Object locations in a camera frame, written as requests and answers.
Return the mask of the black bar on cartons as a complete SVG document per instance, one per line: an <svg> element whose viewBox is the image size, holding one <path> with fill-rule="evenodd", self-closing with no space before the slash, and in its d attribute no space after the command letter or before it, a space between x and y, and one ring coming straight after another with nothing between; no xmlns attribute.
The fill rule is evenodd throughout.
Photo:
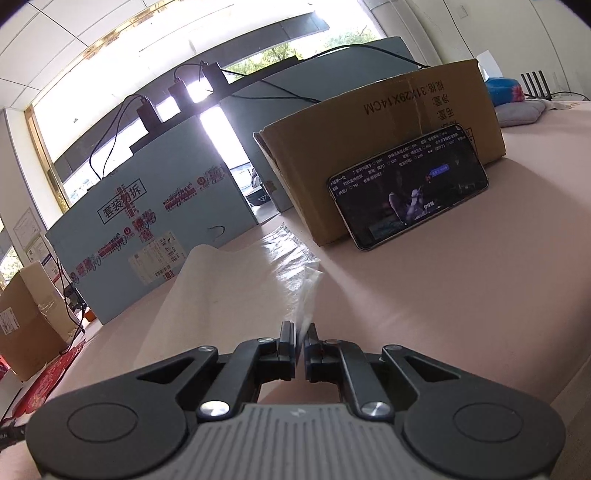
<svg viewBox="0 0 591 480"><path fill-rule="evenodd" d="M242 90L243 88L246 88L257 81L266 80L271 75L286 70L287 68L294 67L298 63L300 63L300 59L298 59L296 56L293 56L287 58L287 60L280 61L279 63L273 64L249 75L238 74L239 79L233 81L232 83L228 82L228 79L226 79L224 76L226 71L222 70L217 63L201 64L200 72L205 75L205 78L208 81L213 81L211 94L209 94L204 100L200 102L192 102L188 106L181 107L179 113L168 120L161 122L156 127L149 129L146 135L131 145L131 152L136 154L159 136L163 135L185 120L190 119L193 116L199 116L209 108L216 106L219 102L221 102L221 100L229 97L231 94L238 93L239 90Z"/></svg>

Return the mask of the large light blue carton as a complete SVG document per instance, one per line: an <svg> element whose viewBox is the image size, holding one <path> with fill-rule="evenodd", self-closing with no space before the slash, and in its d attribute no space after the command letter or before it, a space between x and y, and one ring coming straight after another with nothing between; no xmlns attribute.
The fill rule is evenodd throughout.
<svg viewBox="0 0 591 480"><path fill-rule="evenodd" d="M256 223L228 165L192 117L90 188L46 237L106 324L174 278L193 247L222 246Z"/></svg>

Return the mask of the black smartphone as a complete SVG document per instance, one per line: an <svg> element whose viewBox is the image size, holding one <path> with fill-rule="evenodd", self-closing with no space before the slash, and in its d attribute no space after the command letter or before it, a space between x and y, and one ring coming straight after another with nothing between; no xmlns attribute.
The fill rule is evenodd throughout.
<svg viewBox="0 0 591 480"><path fill-rule="evenodd" d="M452 124L327 180L356 247L370 251L473 198L489 181L464 128Z"/></svg>

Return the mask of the blue patterned bag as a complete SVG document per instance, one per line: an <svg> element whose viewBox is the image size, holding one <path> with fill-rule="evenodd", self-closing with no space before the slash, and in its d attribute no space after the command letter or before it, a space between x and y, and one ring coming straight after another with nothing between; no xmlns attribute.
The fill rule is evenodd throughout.
<svg viewBox="0 0 591 480"><path fill-rule="evenodd" d="M522 86L515 79L491 77L485 82L485 85L495 107L525 100Z"/></svg>

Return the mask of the white non-woven shopping bag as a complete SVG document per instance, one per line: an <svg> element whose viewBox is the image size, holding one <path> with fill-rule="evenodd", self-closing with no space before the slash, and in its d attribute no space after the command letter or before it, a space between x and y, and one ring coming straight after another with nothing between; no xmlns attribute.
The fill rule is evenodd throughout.
<svg viewBox="0 0 591 480"><path fill-rule="evenodd" d="M245 340L276 337L284 321L303 341L322 279L321 262L286 225L249 247L194 247L136 357L136 368L200 345L230 353Z"/></svg>

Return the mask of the brown cardboard box on table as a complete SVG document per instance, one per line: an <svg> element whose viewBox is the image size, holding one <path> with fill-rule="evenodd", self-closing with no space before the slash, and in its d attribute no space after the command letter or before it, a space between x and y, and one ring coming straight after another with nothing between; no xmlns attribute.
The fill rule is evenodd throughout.
<svg viewBox="0 0 591 480"><path fill-rule="evenodd" d="M327 181L398 145L459 124L482 164L506 147L475 60L398 75L305 108L253 138L318 246L346 235Z"/></svg>

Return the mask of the grey cloth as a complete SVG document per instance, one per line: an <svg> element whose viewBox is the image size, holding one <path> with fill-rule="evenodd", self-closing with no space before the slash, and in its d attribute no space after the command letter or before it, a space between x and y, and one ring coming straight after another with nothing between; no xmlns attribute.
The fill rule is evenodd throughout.
<svg viewBox="0 0 591 480"><path fill-rule="evenodd" d="M499 105L495 112L500 127L508 128L536 123L546 108L544 100L526 100Z"/></svg>

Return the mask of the brown cardboard box at left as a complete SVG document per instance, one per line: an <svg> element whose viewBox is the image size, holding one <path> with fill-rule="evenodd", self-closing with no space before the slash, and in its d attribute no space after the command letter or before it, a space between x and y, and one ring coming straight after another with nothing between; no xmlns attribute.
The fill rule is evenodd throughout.
<svg viewBox="0 0 591 480"><path fill-rule="evenodd" d="M1 293L0 353L25 382L67 349L77 323L43 266L19 270Z"/></svg>

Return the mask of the red patterned paper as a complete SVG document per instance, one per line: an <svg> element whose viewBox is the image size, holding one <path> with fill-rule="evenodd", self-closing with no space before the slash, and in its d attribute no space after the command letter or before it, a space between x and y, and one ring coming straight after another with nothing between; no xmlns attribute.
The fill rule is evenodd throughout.
<svg viewBox="0 0 591 480"><path fill-rule="evenodd" d="M67 353L52 361L33 382L24 396L17 402L12 417L19 418L34 413L48 399L60 383L65 372L84 348L86 342L72 347Z"/></svg>

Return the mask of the black wifi router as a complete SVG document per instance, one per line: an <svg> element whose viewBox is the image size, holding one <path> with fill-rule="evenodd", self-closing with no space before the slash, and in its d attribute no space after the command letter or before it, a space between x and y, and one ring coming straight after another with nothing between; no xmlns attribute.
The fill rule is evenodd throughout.
<svg viewBox="0 0 591 480"><path fill-rule="evenodd" d="M527 98L552 100L553 95L542 70L521 73L520 76Z"/></svg>

